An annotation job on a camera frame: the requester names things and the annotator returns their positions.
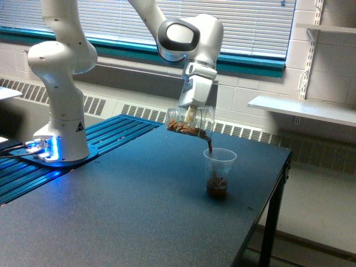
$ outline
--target table leg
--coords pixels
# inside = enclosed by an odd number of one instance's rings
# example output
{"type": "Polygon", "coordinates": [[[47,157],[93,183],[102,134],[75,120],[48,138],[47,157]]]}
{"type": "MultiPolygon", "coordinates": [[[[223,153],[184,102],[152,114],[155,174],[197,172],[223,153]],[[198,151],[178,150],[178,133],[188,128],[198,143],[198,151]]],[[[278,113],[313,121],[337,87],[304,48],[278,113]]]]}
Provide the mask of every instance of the table leg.
{"type": "Polygon", "coordinates": [[[259,261],[259,267],[268,267],[271,259],[274,235],[277,229],[277,222],[279,216],[280,204],[282,202],[282,195],[284,184],[286,180],[286,171],[283,171],[283,176],[278,182],[271,200],[269,201],[267,220],[265,225],[265,231],[263,236],[261,255],[259,261]]]}

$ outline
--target white tabletop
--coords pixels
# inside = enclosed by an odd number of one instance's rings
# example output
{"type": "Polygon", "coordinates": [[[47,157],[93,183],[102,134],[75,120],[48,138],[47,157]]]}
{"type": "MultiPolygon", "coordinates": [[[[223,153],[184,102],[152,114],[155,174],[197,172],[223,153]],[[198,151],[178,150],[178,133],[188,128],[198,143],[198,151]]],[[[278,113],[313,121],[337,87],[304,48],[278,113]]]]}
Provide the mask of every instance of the white tabletop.
{"type": "Polygon", "coordinates": [[[0,86],[0,100],[22,95],[21,92],[0,86]]]}
{"type": "Polygon", "coordinates": [[[283,96],[258,96],[249,107],[356,127],[356,108],[283,96]]]}

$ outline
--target warning label sticker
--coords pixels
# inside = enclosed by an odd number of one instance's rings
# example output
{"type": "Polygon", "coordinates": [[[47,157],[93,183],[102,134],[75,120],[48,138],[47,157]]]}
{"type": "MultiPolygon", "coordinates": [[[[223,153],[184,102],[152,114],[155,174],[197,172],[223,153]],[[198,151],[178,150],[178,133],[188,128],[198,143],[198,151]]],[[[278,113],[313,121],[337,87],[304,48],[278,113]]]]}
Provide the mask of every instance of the warning label sticker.
{"type": "Polygon", "coordinates": [[[83,127],[82,122],[80,121],[76,132],[80,132],[80,131],[83,131],[83,130],[84,130],[84,127],[83,127]]]}

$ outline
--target black cable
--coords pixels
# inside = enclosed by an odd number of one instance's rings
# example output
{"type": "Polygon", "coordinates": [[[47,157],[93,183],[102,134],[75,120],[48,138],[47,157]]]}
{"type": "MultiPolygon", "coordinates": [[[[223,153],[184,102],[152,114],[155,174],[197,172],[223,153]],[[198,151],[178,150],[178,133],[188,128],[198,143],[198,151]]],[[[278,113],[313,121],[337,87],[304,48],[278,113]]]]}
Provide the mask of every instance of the black cable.
{"type": "Polygon", "coordinates": [[[13,157],[23,157],[23,156],[40,154],[40,153],[43,153],[43,150],[39,150],[39,151],[32,152],[32,153],[20,154],[20,155],[0,156],[0,159],[7,159],[7,158],[13,158],[13,157]]]}
{"type": "Polygon", "coordinates": [[[25,147],[26,147],[26,145],[18,145],[18,146],[9,147],[7,149],[0,150],[0,154],[8,152],[8,151],[16,150],[16,149],[23,149],[25,147]]]}

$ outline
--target blue aluminum rail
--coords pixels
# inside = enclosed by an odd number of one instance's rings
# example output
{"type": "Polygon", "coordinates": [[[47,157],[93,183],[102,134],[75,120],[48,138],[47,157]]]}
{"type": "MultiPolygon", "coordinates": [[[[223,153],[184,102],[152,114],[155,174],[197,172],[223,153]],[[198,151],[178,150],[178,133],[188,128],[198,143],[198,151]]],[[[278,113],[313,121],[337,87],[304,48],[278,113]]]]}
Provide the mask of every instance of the blue aluminum rail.
{"type": "MultiPolygon", "coordinates": [[[[160,125],[159,122],[118,115],[86,128],[87,141],[98,148],[101,156],[160,125]]],[[[0,159],[0,205],[68,172],[67,169],[54,170],[21,159],[0,159]]]]}

